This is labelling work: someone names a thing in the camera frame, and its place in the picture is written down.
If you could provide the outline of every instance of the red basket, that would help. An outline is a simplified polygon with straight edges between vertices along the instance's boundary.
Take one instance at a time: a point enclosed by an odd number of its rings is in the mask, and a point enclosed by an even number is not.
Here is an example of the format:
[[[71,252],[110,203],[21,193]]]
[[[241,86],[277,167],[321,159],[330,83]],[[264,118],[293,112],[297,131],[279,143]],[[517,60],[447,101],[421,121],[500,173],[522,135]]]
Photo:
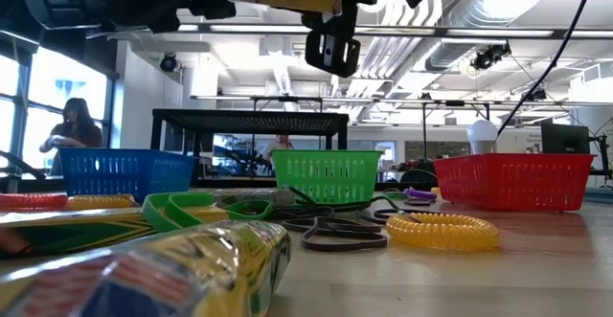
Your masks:
[[[581,208],[590,154],[483,154],[434,162],[441,195],[497,211]]]

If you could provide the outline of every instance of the green basket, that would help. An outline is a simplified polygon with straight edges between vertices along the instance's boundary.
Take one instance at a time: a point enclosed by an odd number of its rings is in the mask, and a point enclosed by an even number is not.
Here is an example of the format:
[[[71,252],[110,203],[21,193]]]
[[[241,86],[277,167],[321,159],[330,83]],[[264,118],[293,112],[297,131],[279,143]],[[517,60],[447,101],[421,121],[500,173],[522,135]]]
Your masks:
[[[316,203],[368,201],[375,192],[378,150],[275,150],[277,186],[291,186]]]

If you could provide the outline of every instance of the plastic basket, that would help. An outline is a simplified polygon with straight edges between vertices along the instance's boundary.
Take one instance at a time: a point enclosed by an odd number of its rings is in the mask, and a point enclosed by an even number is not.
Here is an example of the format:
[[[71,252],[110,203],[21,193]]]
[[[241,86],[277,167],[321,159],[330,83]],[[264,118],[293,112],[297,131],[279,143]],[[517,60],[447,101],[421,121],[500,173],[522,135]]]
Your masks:
[[[61,148],[66,193],[131,193],[143,202],[150,193],[185,192],[195,158],[148,149]]]
[[[593,156],[483,154],[441,159],[434,167],[451,202],[497,211],[576,211]]]
[[[275,150],[277,186],[292,186],[320,204],[368,201],[380,155],[376,150]]]

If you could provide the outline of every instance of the black hair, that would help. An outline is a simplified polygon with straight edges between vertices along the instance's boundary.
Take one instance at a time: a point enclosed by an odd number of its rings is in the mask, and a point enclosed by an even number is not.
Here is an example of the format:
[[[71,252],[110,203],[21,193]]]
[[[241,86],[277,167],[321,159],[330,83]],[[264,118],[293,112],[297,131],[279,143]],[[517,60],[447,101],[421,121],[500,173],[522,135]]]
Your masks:
[[[89,115],[89,108],[87,102],[83,98],[71,98],[66,101],[64,109],[62,110],[62,116],[64,117],[64,123],[62,128],[62,136],[70,136],[73,131],[73,124],[68,119],[68,112],[77,112],[77,135],[81,139],[89,138],[95,125],[94,120]]]

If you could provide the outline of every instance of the person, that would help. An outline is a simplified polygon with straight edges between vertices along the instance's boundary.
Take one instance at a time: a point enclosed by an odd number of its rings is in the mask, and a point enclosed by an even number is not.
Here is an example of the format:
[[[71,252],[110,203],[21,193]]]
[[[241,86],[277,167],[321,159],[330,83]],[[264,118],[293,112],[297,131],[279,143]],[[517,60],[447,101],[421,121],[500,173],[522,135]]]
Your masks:
[[[272,152],[275,149],[294,149],[294,146],[289,142],[289,136],[277,135],[275,141],[271,141],[266,145],[266,148],[262,152],[263,159],[272,162]]]
[[[40,151],[47,153],[54,147],[101,147],[102,132],[94,125],[89,115],[87,102],[82,98],[71,98],[62,111],[64,122],[54,126],[51,134],[40,145]],[[61,166],[56,154],[49,175],[61,175]]]

